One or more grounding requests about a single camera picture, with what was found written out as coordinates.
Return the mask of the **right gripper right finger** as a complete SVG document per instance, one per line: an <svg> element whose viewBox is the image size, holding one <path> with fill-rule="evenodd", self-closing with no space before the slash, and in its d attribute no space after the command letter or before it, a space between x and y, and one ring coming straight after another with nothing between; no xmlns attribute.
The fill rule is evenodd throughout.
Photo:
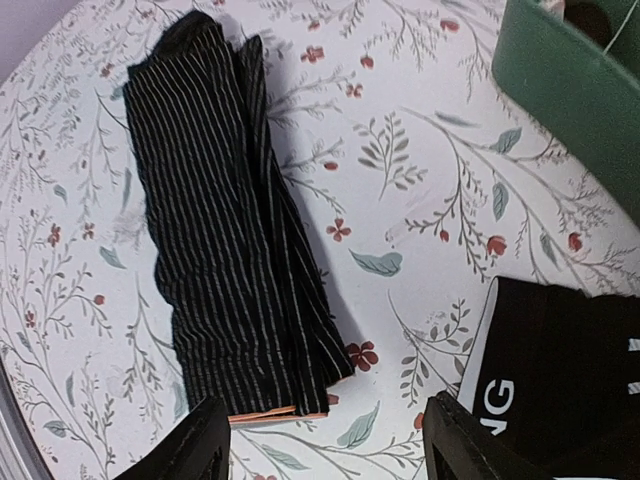
<svg viewBox="0 0 640 480"><path fill-rule="evenodd" d="M423 445L430 480L550 477L505 447L445 391L428 399L423 417Z"/></svg>

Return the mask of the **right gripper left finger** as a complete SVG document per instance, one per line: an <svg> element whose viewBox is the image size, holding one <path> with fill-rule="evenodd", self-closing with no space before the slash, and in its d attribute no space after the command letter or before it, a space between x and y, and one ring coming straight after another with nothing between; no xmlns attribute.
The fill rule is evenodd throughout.
<svg viewBox="0 0 640 480"><path fill-rule="evenodd" d="M230 437L224 402L208 397L115 480L227 480Z"/></svg>

